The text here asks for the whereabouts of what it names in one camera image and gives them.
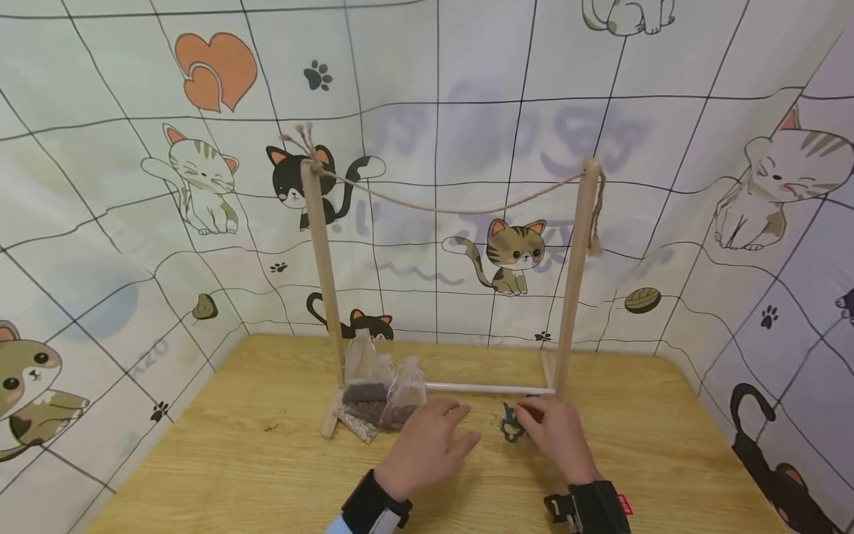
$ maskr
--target orange heart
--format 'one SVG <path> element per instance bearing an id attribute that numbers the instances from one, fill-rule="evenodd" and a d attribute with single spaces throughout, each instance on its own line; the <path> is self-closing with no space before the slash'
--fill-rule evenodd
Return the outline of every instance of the orange heart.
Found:
<path id="1" fill-rule="evenodd" d="M 190 79 L 196 80 L 196 73 L 200 77 L 207 77 L 212 73 L 219 78 L 217 111 L 219 111 L 219 101 L 234 111 L 237 103 L 249 92 L 258 77 L 258 68 L 255 65 L 252 50 L 239 37 L 230 33 L 214 34 L 210 44 L 194 33 L 184 33 L 175 41 L 175 56 L 178 58 L 181 70 Z M 196 69 L 199 64 L 206 65 L 210 72 L 202 74 L 205 71 Z M 192 97 L 187 92 L 187 88 L 188 85 L 184 83 L 184 93 L 194 105 L 202 109 L 211 109 L 196 104 L 193 99 L 196 96 L 195 93 Z M 204 102 L 207 105 L 209 105 L 209 98 L 209 94 L 205 93 Z"/>
<path id="2" fill-rule="evenodd" d="M 184 94 L 197 108 L 219 113 L 219 82 L 208 68 L 193 67 L 190 79 L 184 80 Z"/>

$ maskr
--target wrist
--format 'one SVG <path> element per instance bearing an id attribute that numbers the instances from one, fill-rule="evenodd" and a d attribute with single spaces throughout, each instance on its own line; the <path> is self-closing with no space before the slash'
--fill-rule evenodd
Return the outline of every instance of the wrist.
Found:
<path id="1" fill-rule="evenodd" d="M 570 486 L 583 486 L 597 480 L 605 480 L 593 462 L 586 466 L 576 464 L 572 467 L 562 468 L 560 471 L 564 475 L 566 484 Z"/>
<path id="2" fill-rule="evenodd" d="M 409 498 L 411 490 L 393 468 L 380 463 L 374 468 L 374 480 L 395 501 L 404 502 Z"/>

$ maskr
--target wooden base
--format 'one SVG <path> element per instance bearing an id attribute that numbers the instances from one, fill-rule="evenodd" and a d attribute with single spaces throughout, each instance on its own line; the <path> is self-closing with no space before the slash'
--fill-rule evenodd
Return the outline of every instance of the wooden base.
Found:
<path id="1" fill-rule="evenodd" d="M 338 418 L 334 412 L 341 407 L 341 399 L 344 396 L 344 390 L 337 389 L 332 393 L 332 398 L 329 404 L 326 405 L 326 410 L 323 414 L 323 419 L 320 420 L 320 436 L 330 441 L 335 435 L 335 427 L 338 425 Z"/>
<path id="2" fill-rule="evenodd" d="M 554 395 L 555 367 L 558 355 L 553 350 L 542 349 L 540 351 L 542 360 L 542 373 L 546 387 L 534 387 L 529 385 L 498 385 L 498 384 L 463 384 L 456 382 L 428 382 L 427 391 L 435 392 L 459 392 L 459 393 L 492 393 L 498 395 Z M 335 390 L 332 398 L 324 411 L 323 419 L 320 421 L 320 435 L 323 439 L 331 440 L 335 434 L 338 418 L 333 412 L 342 405 L 343 390 Z"/>

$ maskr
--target yarn ball illustration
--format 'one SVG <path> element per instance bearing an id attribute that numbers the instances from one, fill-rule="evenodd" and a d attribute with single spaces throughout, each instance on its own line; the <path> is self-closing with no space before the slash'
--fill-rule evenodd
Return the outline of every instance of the yarn ball illustration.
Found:
<path id="1" fill-rule="evenodd" d="M 632 314 L 651 312 L 661 302 L 661 291 L 654 287 L 641 287 L 626 297 L 626 309 Z"/>

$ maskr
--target cartoon cat face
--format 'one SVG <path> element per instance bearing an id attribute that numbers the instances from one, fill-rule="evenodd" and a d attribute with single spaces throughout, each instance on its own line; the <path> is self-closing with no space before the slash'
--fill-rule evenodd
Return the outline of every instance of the cartoon cat face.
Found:
<path id="1" fill-rule="evenodd" d="M 536 267 L 546 251 L 541 236 L 545 229 L 544 220 L 525 226 L 509 226 L 501 219 L 493 220 L 489 225 L 486 256 L 498 267 L 514 271 Z"/>
<path id="2" fill-rule="evenodd" d="M 190 185 L 224 195 L 234 191 L 237 159 L 220 154 L 213 146 L 199 139 L 188 139 L 168 124 L 163 125 L 169 149 L 169 163 Z"/>
<path id="3" fill-rule="evenodd" d="M 819 197 L 845 183 L 854 167 L 854 147 L 832 133 L 804 130 L 793 108 L 772 138 L 745 147 L 751 192 L 772 202 Z"/>
<path id="4" fill-rule="evenodd" d="M 61 369 L 55 350 L 21 339 L 12 323 L 0 321 L 0 420 L 47 391 Z"/>
<path id="5" fill-rule="evenodd" d="M 350 312 L 350 327 L 354 330 L 367 328 L 371 339 L 395 339 L 395 331 L 391 328 L 391 315 L 365 315 L 360 309 Z"/>
<path id="6" fill-rule="evenodd" d="M 329 149 L 322 144 L 314 148 L 317 151 L 318 158 L 323 162 L 324 168 L 334 173 L 335 160 L 332 158 Z M 272 171 L 272 186 L 276 190 L 278 200 L 286 208 L 304 209 L 306 207 L 306 198 L 302 193 L 300 162 L 307 159 L 307 156 L 289 154 L 286 150 L 282 150 L 276 146 L 268 146 L 266 152 L 267 157 L 270 158 L 270 163 L 274 166 Z"/>

